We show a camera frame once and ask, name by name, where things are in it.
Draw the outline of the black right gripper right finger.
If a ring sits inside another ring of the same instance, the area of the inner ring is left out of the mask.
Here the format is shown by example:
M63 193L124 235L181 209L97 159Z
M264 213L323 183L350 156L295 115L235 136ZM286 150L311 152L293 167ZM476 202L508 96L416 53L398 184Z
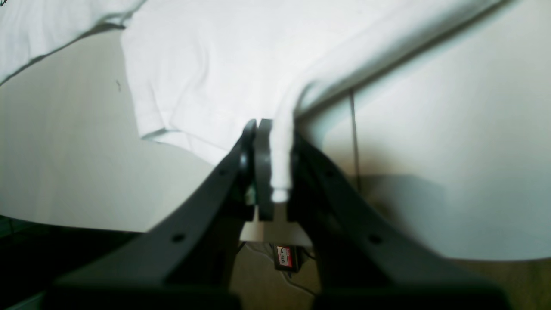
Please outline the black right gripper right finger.
M291 162L288 218L311 240L322 285L313 309L508 309L502 288L393 227L297 133Z

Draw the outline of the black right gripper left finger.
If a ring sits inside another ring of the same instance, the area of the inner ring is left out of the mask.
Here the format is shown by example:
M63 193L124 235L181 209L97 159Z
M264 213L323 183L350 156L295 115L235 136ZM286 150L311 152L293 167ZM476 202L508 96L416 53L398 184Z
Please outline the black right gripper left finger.
M244 224L254 219L249 121L230 153L165 220L56 280L49 310L240 310L229 282Z

